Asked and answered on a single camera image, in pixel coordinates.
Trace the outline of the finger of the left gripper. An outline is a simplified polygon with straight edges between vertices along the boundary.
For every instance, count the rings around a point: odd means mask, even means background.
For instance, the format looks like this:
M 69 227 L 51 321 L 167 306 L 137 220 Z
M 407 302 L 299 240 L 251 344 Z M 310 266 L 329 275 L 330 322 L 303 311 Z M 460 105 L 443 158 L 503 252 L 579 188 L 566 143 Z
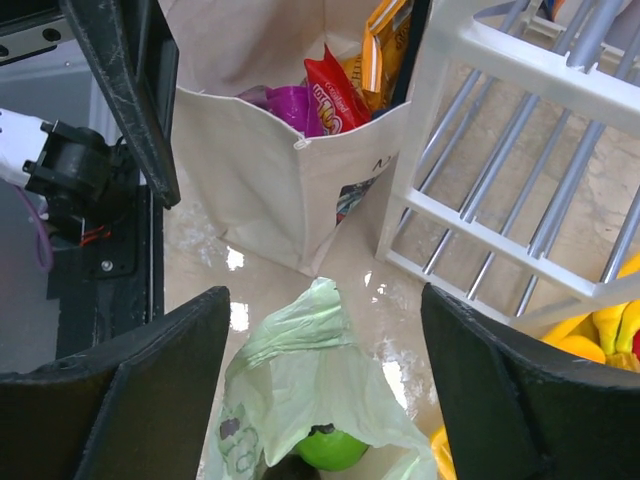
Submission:
M 126 144 L 165 208 L 180 202 L 171 129 L 179 49 L 157 1 L 61 1 Z

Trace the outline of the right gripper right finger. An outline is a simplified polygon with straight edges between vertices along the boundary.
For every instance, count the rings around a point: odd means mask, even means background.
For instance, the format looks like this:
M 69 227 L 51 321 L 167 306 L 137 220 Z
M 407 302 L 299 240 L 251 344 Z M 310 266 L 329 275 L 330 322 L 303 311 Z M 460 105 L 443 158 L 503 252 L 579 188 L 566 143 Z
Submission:
M 421 319 L 458 478 L 638 478 L 638 374 L 556 349 L 431 284 Z

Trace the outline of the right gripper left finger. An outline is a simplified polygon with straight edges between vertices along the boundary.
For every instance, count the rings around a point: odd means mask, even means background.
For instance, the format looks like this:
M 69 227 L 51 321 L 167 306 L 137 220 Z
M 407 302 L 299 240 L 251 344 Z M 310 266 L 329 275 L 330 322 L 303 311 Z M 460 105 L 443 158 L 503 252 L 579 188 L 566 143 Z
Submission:
M 230 323 L 213 287 L 162 318 L 1 376 L 4 479 L 193 479 Z

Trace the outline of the light green plastic bag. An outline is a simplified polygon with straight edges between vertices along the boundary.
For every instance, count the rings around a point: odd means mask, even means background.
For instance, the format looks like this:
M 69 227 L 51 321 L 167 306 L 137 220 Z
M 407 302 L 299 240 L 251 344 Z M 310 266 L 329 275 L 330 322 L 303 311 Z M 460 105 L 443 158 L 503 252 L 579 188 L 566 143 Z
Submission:
M 314 425 L 333 424 L 370 448 L 323 479 L 435 479 L 427 437 L 397 401 L 380 362 L 360 346 L 336 283 L 315 279 L 267 316 L 224 375 L 202 479 L 259 479 Z

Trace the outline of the purple snack bag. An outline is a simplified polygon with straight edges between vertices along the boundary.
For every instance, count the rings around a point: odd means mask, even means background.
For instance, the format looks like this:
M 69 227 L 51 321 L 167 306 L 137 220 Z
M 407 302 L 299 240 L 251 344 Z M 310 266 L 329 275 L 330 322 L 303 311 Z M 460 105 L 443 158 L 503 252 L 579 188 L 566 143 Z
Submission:
M 238 98 L 271 113 L 305 137 L 324 135 L 317 102 L 309 86 L 259 85 L 240 93 Z

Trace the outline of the green toy watermelon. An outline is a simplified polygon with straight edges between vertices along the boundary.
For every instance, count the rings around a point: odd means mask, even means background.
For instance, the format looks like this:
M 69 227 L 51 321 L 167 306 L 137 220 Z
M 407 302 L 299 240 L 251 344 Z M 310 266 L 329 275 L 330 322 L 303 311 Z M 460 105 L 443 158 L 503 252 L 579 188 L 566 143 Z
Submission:
M 343 471 L 360 461 L 370 446 L 333 424 L 314 425 L 294 451 L 309 465 L 324 471 Z

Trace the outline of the red gummy candy bag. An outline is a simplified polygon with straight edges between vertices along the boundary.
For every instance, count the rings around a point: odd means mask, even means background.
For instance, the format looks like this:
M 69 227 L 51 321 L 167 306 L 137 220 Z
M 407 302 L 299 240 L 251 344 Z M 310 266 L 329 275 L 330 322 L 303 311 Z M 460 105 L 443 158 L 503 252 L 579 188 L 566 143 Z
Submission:
M 371 120 L 371 113 L 362 96 L 327 45 L 324 45 L 321 60 L 305 59 L 304 66 L 307 84 L 327 135 L 357 129 Z

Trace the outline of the cream canvas tote bag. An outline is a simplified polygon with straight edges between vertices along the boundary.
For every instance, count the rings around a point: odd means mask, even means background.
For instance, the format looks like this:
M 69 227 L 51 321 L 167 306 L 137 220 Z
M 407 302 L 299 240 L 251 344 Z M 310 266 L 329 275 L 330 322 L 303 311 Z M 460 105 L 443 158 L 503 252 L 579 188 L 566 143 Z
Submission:
M 164 3 L 180 50 L 172 149 L 221 238 L 315 275 L 337 225 L 396 158 L 408 51 L 389 107 L 342 134 L 305 137 L 238 98 L 259 85 L 309 86 L 304 60 L 321 60 L 324 45 L 339 63 L 359 54 L 381 2 Z

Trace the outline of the orange kettle chips bag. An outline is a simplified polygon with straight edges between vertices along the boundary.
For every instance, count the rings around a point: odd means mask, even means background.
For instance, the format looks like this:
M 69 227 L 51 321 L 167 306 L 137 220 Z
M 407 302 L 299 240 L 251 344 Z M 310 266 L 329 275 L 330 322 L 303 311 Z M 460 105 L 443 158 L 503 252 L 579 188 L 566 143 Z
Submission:
M 361 52 L 340 61 L 370 111 L 389 107 L 407 51 L 413 4 L 382 1 L 366 21 Z

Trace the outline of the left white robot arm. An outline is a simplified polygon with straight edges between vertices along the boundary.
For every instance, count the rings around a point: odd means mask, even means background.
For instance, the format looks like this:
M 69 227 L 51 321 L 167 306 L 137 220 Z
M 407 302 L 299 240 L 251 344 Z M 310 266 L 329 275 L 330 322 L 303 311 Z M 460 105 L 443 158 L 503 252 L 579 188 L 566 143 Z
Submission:
M 73 242 L 80 226 L 110 226 L 131 208 L 142 175 L 160 204 L 179 203 L 171 148 L 179 49 L 156 1 L 4 1 L 1 63 L 74 40 L 120 131 L 110 145 L 89 127 L 1 112 L 1 177 L 47 201 Z

